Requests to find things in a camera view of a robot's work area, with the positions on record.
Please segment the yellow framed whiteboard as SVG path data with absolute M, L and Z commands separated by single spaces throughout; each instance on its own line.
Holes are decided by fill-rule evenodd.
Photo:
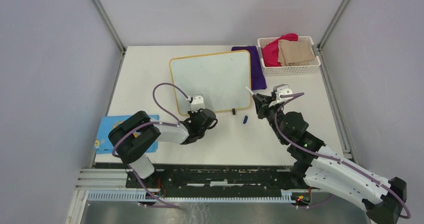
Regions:
M 226 112 L 251 106 L 251 56 L 246 50 L 177 57 L 169 61 L 171 80 L 184 94 L 175 91 L 178 112 L 185 115 L 186 96 L 201 94 L 207 109 Z

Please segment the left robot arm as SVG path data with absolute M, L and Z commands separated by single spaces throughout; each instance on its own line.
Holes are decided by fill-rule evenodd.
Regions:
M 191 144 L 202 139 L 217 123 L 215 113 L 209 109 L 190 113 L 178 123 L 152 119 L 146 112 L 139 111 L 113 128 L 108 139 L 113 146 L 112 155 L 133 170 L 140 184 L 151 188 L 157 182 L 157 174 L 146 152 L 153 143 Z

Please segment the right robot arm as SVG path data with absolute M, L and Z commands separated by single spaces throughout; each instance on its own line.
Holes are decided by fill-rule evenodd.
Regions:
M 301 95 L 252 95 L 258 118 L 268 121 L 279 142 L 288 146 L 287 151 L 296 160 L 289 183 L 295 188 L 307 185 L 342 198 L 376 224 L 410 219 L 404 180 L 384 178 L 337 154 L 307 131 L 309 125 L 300 112 L 283 112 L 287 103 Z

